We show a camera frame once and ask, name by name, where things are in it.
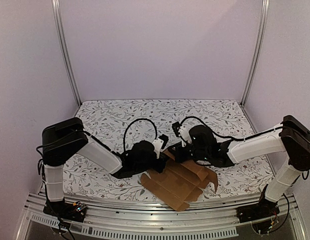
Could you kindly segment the brown cardboard box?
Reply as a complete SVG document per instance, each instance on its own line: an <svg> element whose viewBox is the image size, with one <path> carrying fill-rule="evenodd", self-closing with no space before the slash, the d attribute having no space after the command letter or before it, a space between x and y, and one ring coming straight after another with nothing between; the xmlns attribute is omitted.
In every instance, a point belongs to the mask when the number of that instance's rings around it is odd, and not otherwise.
<svg viewBox="0 0 310 240"><path fill-rule="evenodd" d="M175 211L184 211L191 202L195 202L203 194L209 183L218 188L218 178L213 170L197 164L189 159L178 163L168 150L166 167L162 173L149 170L140 177L142 186L162 200Z"/></svg>

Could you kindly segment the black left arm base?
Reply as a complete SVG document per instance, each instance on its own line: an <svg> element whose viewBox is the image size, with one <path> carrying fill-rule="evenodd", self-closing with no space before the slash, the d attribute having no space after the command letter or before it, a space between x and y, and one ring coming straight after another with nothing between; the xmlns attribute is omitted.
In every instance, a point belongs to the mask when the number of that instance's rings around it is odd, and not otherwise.
<svg viewBox="0 0 310 240"><path fill-rule="evenodd" d="M88 206L80 201L74 203L67 203L62 201L46 201L43 213L51 216L61 218L63 220L70 220L83 223Z"/></svg>

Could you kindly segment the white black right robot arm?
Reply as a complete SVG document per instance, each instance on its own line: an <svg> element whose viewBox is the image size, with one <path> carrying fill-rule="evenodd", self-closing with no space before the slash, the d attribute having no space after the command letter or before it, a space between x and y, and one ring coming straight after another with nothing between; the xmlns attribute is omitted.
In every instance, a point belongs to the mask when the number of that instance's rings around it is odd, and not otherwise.
<svg viewBox="0 0 310 240"><path fill-rule="evenodd" d="M183 122L176 122L172 129L181 139L168 148L177 163L193 160L203 161L205 166L227 168L262 155L287 154L287 160L264 188L259 203L253 208L257 218L270 213L284 192L303 172L310 170L310 131L291 115L286 115L274 127L248 137L224 136L224 142L218 142L219 134L204 122L191 129Z"/></svg>

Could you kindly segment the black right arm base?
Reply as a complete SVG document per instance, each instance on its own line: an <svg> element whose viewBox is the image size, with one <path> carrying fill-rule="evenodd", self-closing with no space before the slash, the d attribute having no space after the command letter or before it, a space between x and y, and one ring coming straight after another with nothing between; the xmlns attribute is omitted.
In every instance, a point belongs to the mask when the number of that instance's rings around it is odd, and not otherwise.
<svg viewBox="0 0 310 240"><path fill-rule="evenodd" d="M236 208L236 216L238 217L240 223L268 218L279 213L279 208L274 202L255 203Z"/></svg>

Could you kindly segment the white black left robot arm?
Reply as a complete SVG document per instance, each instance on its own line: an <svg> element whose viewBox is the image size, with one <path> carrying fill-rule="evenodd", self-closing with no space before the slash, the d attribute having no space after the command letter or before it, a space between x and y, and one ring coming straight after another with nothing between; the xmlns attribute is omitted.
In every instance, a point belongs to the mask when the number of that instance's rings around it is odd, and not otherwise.
<svg viewBox="0 0 310 240"><path fill-rule="evenodd" d="M147 170L163 172L168 158L163 154L169 137L156 135L152 142L142 140L122 153L111 150L84 130L78 117L56 123L42 131L42 144L37 147L43 164L43 183L49 208L58 217L69 213L64 201L63 168L74 155L81 155L117 179L130 178Z"/></svg>

